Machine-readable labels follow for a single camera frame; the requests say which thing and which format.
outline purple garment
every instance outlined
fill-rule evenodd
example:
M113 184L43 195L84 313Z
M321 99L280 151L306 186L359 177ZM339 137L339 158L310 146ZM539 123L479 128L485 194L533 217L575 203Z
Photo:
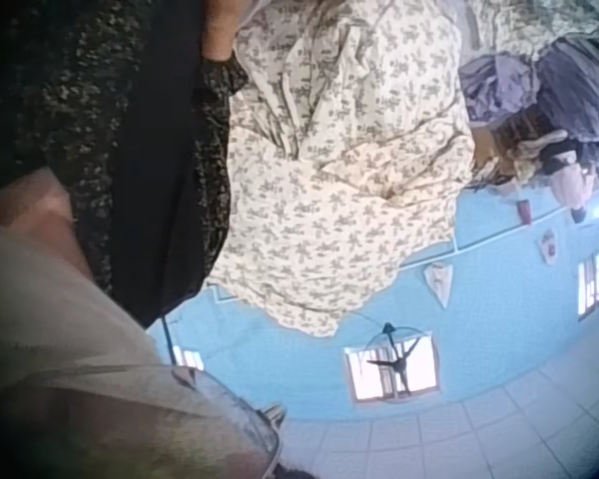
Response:
M599 49L585 38L560 38L537 62L537 104L555 128L599 142Z
M484 55L459 69L471 122L499 123L535 103L539 81L521 57Z

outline white conduit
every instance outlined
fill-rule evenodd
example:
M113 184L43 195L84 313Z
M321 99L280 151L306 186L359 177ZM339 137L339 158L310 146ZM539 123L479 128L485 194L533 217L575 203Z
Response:
M598 193L599 193L599 190L596 190L593 195L597 195ZM497 240L501 240L503 238L509 237L510 235L517 233L521 230L525 230L527 228L532 228L535 225L539 225L540 223L550 220L551 218L556 217L557 215L563 213L565 210L567 210L567 209L566 208L557 208L550 213L542 215L539 218L536 218L536 219L533 218L532 225L518 225L516 227L509 228L508 230L503 230L499 233L491 235L490 237L478 239L477 241L469 243L464 247L459 247L457 245L457 238L455 237L455 235L453 235L452 236L452 251L444 252L442 254L437 254L435 256L429 256L429 257L427 257L425 259L421 259L419 261L405 262L404 264L402 264L399 267L399 270L407 271L409 269L413 269L414 267L424 266L424 265L430 264L432 262L440 261L442 259L448 259L449 257L455 257L455 256L459 256L460 254L464 254L465 252L473 251L474 249L478 249L478 248L480 248L486 244L489 244L491 242L495 242ZM220 291L214 284L209 284L209 288L213 290L213 297L214 297L214 300L216 303L230 302L230 301L238 300L237 296L224 296L224 297L220 296Z

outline pink clothing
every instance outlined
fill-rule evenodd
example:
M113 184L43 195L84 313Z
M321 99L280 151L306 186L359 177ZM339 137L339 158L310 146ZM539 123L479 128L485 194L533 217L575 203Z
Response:
M594 168L584 174L579 164L568 165L550 176L550 190L559 204L571 210L586 206L595 186Z

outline blue wall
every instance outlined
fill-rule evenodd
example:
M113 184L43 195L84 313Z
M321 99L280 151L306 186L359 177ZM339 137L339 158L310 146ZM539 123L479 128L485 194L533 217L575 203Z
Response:
M557 208L546 191L524 192L536 218ZM599 195L591 210L599 204ZM486 192L464 193L458 204L460 246L518 225L514 200ZM538 242L554 229L558 261L543 263ZM414 258L444 252L438 245ZM438 394L399 405L355 406L350 401L342 349L366 344L377 326L345 319L335 337L313 338L277 326L238 301L216 304L207 290L168 318L174 342L198 350L207 368L256 405L282 401L290 417L380 417L458 400L533 368L598 320L579 322L577 264L599 249L599 220L575 226L567 213L523 229L446 262L454 265L450 304L444 311L428 290L423 267L404 271L361 310L378 322L432 330L440 357ZM162 353L161 326L151 331Z

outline window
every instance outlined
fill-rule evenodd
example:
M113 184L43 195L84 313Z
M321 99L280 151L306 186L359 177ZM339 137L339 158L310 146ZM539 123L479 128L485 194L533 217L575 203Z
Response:
M416 337L395 344L403 355L412 346ZM389 367L369 364L368 360L395 360L394 351L388 343L369 349L347 348L345 351L352 395L357 402L386 399L408 399L438 389L437 351L430 335L420 337L406 362L406 379L410 396L399 374Z
M180 346L173 346L173 353L176 356L176 361L181 366L195 367L196 369L204 371L202 357L197 351L183 350Z
M579 263L579 319L599 304L599 252Z

